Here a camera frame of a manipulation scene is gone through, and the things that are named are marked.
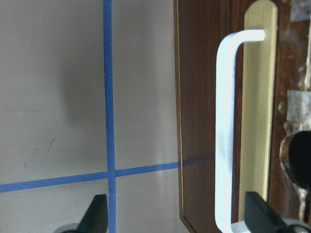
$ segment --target door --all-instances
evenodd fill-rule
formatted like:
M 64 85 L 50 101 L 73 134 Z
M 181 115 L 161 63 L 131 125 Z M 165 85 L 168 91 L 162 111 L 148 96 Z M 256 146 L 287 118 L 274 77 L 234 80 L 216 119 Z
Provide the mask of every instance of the door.
M 190 232 L 218 231 L 214 221 L 216 53 L 226 35 L 244 29 L 245 12 L 254 2 L 174 0 L 180 218 Z M 286 120 L 287 91 L 300 90 L 306 73 L 310 21 L 291 19 L 297 1 L 272 2 L 278 17 L 267 201 L 282 217 L 298 218 L 298 195 L 281 169 L 279 150 L 292 130 Z M 238 220 L 239 205 L 242 61 L 241 47 L 236 67 L 233 222 Z

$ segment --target blue tape line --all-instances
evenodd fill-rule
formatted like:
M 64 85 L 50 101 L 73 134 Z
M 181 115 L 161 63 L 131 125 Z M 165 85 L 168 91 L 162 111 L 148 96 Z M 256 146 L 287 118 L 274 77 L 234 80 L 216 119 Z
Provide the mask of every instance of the blue tape line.
M 101 180 L 101 179 L 107 179 L 107 178 L 108 178 L 108 172 L 98 172 L 98 173 L 92 173 L 92 174 L 51 178 L 51 179 L 44 179 L 44 180 L 37 180 L 37 181 L 0 184 L 0 193 L 14 192 L 14 191 L 25 190 L 25 189 L 43 188 L 43 187 L 63 185 L 63 184 L 95 181 L 95 180 Z
M 116 171 L 116 177 L 130 176 L 130 175 L 142 174 L 142 173 L 153 172 L 153 171 L 175 169 L 175 168 L 178 168 L 178 162 L 121 169 L 121 170 Z
M 106 109 L 106 140 L 107 140 L 107 168 L 108 168 L 108 225 L 109 232 L 116 232 L 116 165 L 114 145 L 114 117 L 113 117 L 113 75 L 112 75 L 112 22 L 111 0 L 103 1 L 103 32 L 104 32 L 104 83 Z

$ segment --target gray surface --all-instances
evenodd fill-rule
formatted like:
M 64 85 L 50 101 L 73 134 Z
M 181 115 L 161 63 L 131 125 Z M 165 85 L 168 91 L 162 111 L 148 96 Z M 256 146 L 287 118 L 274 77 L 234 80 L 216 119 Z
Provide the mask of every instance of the gray surface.
M 118 233 L 188 233 L 179 219 L 178 170 L 117 178 Z
M 0 183 L 106 170 L 102 10 L 0 2 Z
M 116 168 L 177 161 L 173 2 L 113 0 Z
M 79 223 L 107 180 L 0 194 L 0 233 L 53 233 Z

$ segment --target cabinet handle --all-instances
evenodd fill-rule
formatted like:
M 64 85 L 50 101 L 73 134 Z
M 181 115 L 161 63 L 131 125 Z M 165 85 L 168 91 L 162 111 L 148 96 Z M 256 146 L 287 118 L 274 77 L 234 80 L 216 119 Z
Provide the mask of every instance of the cabinet handle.
M 235 60 L 240 44 L 262 41 L 264 30 L 226 36 L 216 59 L 215 221 L 224 233 L 249 232 L 244 221 L 231 224 Z

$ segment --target translucent tape piece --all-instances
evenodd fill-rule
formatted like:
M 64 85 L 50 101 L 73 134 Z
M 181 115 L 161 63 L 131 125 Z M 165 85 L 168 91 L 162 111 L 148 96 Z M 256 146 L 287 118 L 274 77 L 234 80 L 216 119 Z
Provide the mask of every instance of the translucent tape piece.
M 287 91 L 287 118 L 288 121 L 307 122 L 311 120 L 311 92 Z
M 311 0 L 292 0 L 291 21 L 310 19 Z

